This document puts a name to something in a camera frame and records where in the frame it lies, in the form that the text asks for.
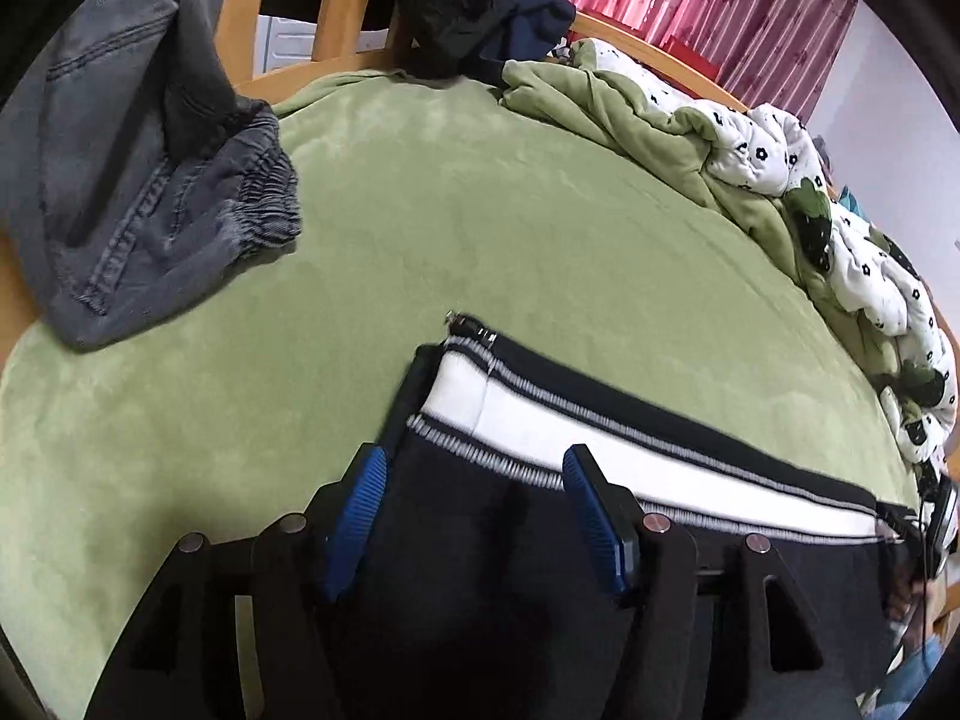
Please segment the person's right hand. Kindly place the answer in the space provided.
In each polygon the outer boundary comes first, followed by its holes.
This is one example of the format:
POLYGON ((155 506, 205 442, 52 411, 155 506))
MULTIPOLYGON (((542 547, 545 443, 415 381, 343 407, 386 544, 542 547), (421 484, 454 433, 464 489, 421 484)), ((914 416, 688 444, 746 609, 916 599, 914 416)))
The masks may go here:
POLYGON ((898 635, 903 655, 921 649, 931 637, 935 595, 934 582, 898 583, 893 589, 889 600, 889 621, 898 635))

